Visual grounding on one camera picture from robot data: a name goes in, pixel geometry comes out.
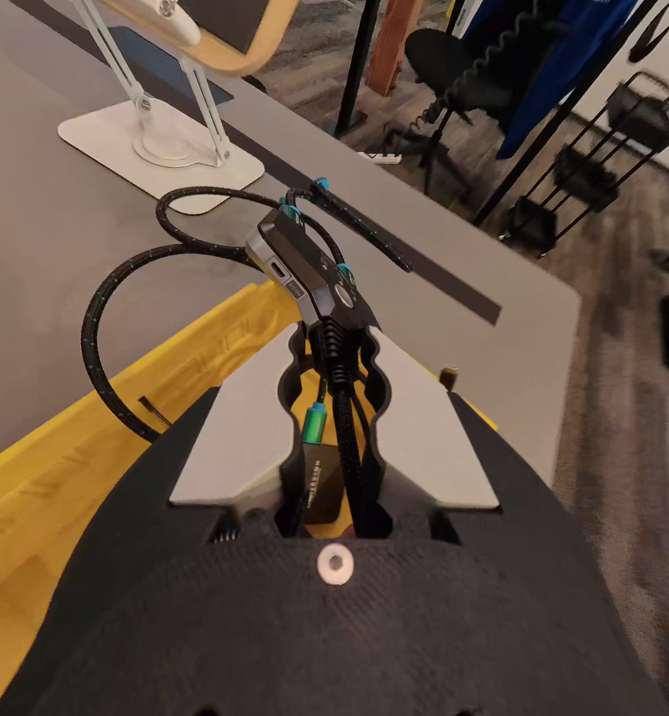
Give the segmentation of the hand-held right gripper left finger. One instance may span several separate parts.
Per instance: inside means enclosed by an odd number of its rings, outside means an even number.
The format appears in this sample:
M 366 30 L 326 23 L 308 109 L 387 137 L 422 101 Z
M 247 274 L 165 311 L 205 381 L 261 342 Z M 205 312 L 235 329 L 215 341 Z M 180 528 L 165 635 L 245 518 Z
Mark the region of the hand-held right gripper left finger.
M 253 509 L 295 536 L 306 506 L 302 432 L 292 407 L 302 393 L 302 324 L 290 324 L 220 385 L 170 494 L 174 506 L 218 506 L 241 519 Z

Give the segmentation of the black round-seat chair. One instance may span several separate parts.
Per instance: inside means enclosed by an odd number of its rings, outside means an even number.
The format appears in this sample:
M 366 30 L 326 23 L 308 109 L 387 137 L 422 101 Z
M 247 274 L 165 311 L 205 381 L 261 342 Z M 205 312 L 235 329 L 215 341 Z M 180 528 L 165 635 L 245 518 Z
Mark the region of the black round-seat chair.
M 382 148 L 402 157 L 417 157 L 423 169 L 424 194 L 431 197 L 435 168 L 445 170 L 461 187 L 461 201 L 467 202 L 472 186 L 449 155 L 443 142 L 445 129 L 453 117 L 471 125 L 473 110 L 506 110 L 512 103 L 512 91 L 497 84 L 489 68 L 478 67 L 463 40 L 450 32 L 419 29 L 404 44 L 404 57 L 414 71 L 417 83 L 435 95 L 429 107 L 406 126 L 384 130 Z

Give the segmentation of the black hdmi port box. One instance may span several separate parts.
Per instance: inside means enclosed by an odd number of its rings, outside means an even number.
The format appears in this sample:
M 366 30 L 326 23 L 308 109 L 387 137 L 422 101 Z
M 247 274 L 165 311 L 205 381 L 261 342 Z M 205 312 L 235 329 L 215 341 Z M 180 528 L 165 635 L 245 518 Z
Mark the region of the black hdmi port box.
M 246 239 L 249 257 L 296 302 L 315 369 L 333 395 L 354 394 L 367 327 L 379 324 L 339 266 L 294 219 L 271 210 Z

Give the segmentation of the wooden post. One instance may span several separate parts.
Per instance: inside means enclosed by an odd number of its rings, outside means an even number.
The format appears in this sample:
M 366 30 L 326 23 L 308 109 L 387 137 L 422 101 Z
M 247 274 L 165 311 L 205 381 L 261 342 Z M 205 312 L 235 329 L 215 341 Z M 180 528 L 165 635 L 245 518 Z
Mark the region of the wooden post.
M 365 85 L 374 93 L 391 94 L 401 72 L 404 45 L 416 27 L 423 1 L 388 1 L 366 71 Z

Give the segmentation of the white clip bar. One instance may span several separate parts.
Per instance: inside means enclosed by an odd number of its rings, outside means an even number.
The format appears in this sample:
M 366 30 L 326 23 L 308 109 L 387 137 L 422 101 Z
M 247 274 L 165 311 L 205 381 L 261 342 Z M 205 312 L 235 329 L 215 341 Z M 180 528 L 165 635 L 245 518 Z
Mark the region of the white clip bar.
M 144 20 L 183 47 L 195 47 L 201 30 L 177 1 L 136 1 L 135 8 Z

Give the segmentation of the white board stand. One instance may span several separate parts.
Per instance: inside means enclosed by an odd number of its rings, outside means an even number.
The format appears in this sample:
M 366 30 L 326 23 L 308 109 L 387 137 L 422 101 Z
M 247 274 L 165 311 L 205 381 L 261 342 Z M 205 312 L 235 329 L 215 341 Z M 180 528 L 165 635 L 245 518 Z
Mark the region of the white board stand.
M 146 94 L 93 1 L 72 5 L 128 100 L 63 121 L 61 139 L 155 199 L 197 185 L 240 191 L 265 174 L 226 134 L 202 66 L 178 57 L 204 125 Z

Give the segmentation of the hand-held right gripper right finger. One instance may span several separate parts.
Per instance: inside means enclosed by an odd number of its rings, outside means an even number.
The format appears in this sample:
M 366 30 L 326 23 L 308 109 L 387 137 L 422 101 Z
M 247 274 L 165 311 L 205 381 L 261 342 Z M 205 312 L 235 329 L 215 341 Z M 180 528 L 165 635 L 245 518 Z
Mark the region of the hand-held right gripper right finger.
M 362 462 L 362 535 L 388 536 L 415 512 L 497 510 L 452 393 L 377 327 L 363 334 L 362 363 L 374 410 Z

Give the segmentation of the black pole with round disc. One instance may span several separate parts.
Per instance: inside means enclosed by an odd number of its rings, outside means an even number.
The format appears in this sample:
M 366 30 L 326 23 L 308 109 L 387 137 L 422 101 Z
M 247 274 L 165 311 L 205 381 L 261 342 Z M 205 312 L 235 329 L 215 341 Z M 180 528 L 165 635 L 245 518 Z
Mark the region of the black pole with round disc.
M 339 114 L 336 123 L 329 130 L 329 133 L 336 139 L 343 138 L 361 126 L 367 119 L 367 114 L 358 110 L 356 104 L 380 5 L 381 1 L 365 1 L 362 10 Z

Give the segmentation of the blue hanging jacket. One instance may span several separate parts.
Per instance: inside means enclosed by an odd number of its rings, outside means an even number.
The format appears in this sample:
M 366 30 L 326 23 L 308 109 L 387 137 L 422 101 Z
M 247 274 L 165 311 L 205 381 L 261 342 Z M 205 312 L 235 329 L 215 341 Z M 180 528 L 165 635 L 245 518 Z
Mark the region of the blue hanging jacket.
M 508 160 L 532 130 L 567 97 L 593 55 L 616 36 L 636 1 L 565 1 L 558 21 L 566 27 L 520 103 L 496 160 Z

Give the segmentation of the yellow plastic bin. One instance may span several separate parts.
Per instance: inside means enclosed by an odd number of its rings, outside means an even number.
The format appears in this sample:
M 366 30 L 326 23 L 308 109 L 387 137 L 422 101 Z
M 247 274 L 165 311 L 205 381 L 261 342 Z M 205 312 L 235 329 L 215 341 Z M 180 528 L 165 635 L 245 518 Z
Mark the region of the yellow plastic bin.
M 499 597 L 447 512 L 284 537 L 174 506 L 222 382 L 301 315 L 248 286 L 117 378 L 182 414 L 149 443 L 95 392 L 0 454 L 0 715 L 484 715 Z

